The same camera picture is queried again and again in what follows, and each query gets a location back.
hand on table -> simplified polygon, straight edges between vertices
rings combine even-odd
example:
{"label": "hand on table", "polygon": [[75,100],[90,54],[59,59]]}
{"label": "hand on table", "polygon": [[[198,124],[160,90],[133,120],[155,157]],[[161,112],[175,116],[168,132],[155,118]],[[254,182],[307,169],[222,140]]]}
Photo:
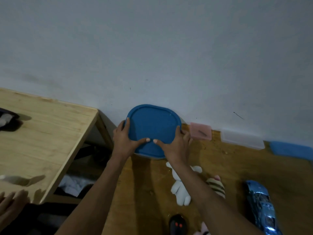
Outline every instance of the hand on table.
{"label": "hand on table", "polygon": [[24,206],[29,203],[28,192],[21,190],[17,193],[10,193],[6,198],[4,192],[0,194],[0,232],[8,226],[21,213]]}
{"label": "hand on table", "polygon": [[149,138],[142,138],[138,141],[130,140],[128,137],[130,120],[126,119],[125,127],[123,128],[125,120],[123,120],[119,126],[113,130],[114,149],[112,157],[120,157],[125,161],[129,158],[141,144],[150,142]]}
{"label": "hand on table", "polygon": [[176,127],[175,138],[172,143],[166,144],[158,139],[154,139],[153,142],[159,145],[164,151],[165,157],[171,165],[175,163],[188,164],[189,157],[189,145],[192,142],[189,132],[181,134],[180,127]]}

white stuffed toy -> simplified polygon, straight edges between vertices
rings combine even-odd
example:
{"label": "white stuffed toy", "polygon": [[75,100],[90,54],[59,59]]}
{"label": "white stuffed toy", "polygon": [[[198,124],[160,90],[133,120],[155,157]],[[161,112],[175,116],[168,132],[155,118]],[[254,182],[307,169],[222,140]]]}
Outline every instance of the white stuffed toy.
{"label": "white stuffed toy", "polygon": [[[170,165],[169,162],[166,163],[166,166],[169,168],[172,168],[172,166]],[[200,166],[190,166],[192,170],[201,173],[202,172],[202,168]],[[174,183],[174,185],[171,188],[171,192],[172,194],[176,195],[176,201],[177,204],[182,206],[182,205],[189,205],[190,201],[191,201],[191,197],[188,194],[184,184],[182,183],[182,181],[180,180],[179,176],[177,175],[177,173],[173,170],[172,168],[172,174],[174,179],[176,180],[176,182]]]}

forearm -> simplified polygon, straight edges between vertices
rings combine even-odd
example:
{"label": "forearm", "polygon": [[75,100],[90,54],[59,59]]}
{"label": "forearm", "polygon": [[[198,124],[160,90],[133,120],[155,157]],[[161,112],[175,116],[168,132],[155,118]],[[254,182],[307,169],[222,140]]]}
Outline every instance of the forearm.
{"label": "forearm", "polygon": [[234,211],[223,198],[204,183],[190,166],[173,163],[176,171],[212,235],[263,233]]}
{"label": "forearm", "polygon": [[102,233],[124,164],[123,160],[112,156],[100,178],[65,220],[56,235]]}

blue toy car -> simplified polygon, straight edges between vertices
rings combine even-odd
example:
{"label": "blue toy car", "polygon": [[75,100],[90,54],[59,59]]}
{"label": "blue toy car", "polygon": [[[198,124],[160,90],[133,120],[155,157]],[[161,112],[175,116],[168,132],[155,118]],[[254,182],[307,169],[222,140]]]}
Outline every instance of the blue toy car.
{"label": "blue toy car", "polygon": [[282,235],[267,189],[253,180],[247,180],[246,184],[248,186],[247,199],[255,218],[255,225],[266,235]]}

striped plush toy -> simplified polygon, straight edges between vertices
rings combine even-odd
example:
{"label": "striped plush toy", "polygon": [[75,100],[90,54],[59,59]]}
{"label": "striped plush toy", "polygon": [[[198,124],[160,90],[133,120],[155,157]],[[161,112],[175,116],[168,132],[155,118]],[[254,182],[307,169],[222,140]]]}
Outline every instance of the striped plush toy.
{"label": "striped plush toy", "polygon": [[[216,175],[213,178],[207,179],[206,182],[212,190],[214,190],[218,195],[225,198],[225,188],[221,183],[221,178]],[[195,232],[194,235],[210,235],[209,230],[204,222],[201,224],[201,232]]]}

